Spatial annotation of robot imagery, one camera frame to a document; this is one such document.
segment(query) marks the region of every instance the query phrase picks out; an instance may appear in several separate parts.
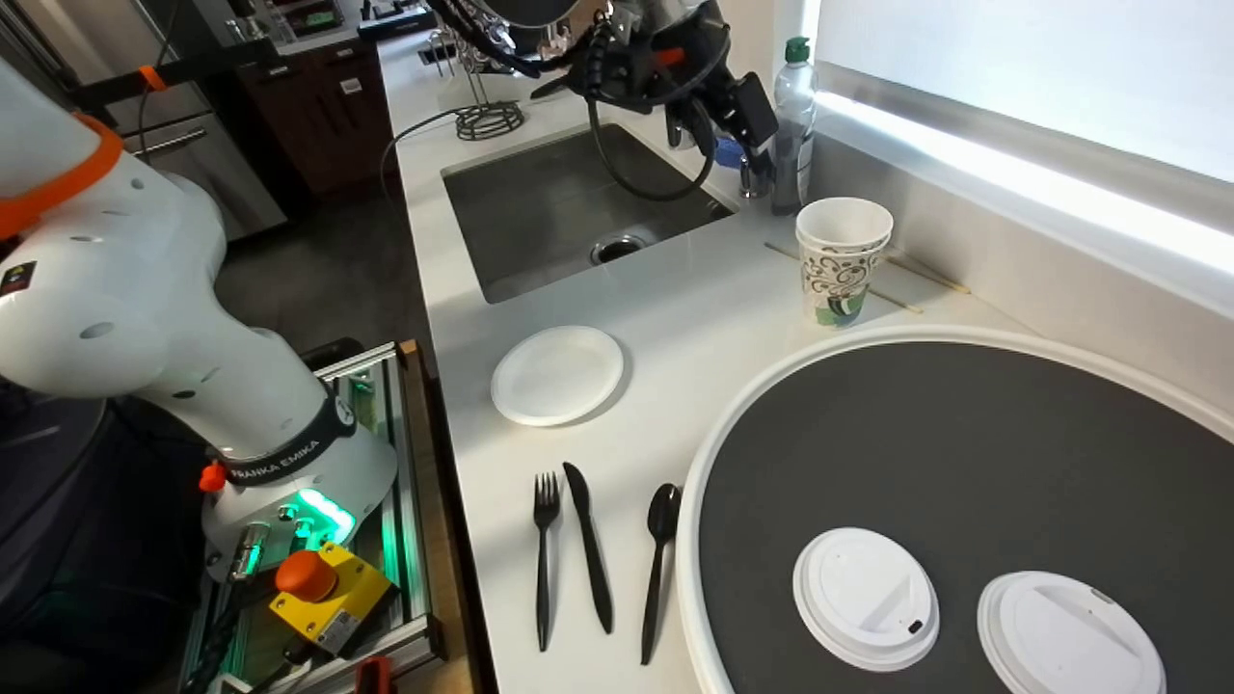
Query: black fork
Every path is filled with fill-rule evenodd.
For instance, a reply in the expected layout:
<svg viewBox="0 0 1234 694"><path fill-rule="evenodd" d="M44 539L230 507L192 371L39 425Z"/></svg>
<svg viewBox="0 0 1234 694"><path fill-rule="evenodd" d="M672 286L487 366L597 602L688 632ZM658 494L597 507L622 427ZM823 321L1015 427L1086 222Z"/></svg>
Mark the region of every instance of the black fork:
<svg viewBox="0 0 1234 694"><path fill-rule="evenodd" d="M553 475L534 480L530 522L541 527L541 563L534 563L534 642L548 652L548 527L553 525L561 498Z"/></svg>

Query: black spoon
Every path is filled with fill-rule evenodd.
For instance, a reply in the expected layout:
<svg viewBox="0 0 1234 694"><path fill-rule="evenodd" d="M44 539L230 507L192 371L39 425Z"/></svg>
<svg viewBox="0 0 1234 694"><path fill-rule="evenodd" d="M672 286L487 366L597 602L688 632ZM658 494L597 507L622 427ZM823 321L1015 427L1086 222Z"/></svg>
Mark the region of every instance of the black spoon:
<svg viewBox="0 0 1234 694"><path fill-rule="evenodd" d="M646 605L645 605L645 661L638 665L650 665L650 650L656 650L664 549L677 531L677 502L681 502L681 489L664 484L650 498L650 508L646 508L646 531L656 539L656 560L650 560L650 584L646 584Z"/></svg>

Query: cabinet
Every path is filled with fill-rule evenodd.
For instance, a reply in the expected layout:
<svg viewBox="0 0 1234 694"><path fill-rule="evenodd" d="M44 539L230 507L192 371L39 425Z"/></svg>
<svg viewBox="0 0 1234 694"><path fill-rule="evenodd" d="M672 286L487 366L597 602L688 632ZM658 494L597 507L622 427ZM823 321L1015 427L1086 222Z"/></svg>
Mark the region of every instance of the cabinet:
<svg viewBox="0 0 1234 694"><path fill-rule="evenodd" d="M377 178L388 145L383 70L367 44L336 44L275 65L240 70L266 134L311 196Z"/></svg>

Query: white plate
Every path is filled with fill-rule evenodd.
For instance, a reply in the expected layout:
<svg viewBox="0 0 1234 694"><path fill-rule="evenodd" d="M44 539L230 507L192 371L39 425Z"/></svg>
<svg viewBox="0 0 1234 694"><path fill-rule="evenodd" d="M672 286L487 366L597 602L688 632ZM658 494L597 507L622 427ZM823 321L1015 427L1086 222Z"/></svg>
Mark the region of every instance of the white plate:
<svg viewBox="0 0 1234 694"><path fill-rule="evenodd" d="M1015 694L1163 694L1163 669L1145 630L1063 576L993 579L978 596L974 632Z"/></svg>
<svg viewBox="0 0 1234 694"><path fill-rule="evenodd" d="M575 425L605 408L623 377L623 353L609 332L561 324L518 342L493 371L493 408L527 427Z"/></svg>
<svg viewBox="0 0 1234 694"><path fill-rule="evenodd" d="M830 527L793 563L809 635L861 671L907 671L937 642L940 608L922 563L889 538Z"/></svg>

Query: black mat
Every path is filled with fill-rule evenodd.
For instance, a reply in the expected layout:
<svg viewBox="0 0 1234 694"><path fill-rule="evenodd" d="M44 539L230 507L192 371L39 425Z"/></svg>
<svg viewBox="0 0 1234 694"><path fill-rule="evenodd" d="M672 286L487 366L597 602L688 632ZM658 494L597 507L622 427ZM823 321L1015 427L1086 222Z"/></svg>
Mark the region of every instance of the black mat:
<svg viewBox="0 0 1234 694"><path fill-rule="evenodd" d="M789 571L823 527L885 531L940 599L901 675L834 661ZM1104 377L982 346L901 342L823 358L727 434L701 502L701 590L737 689L1002 689L974 599L1060 571L1123 602L1169 689L1234 686L1234 448Z"/></svg>

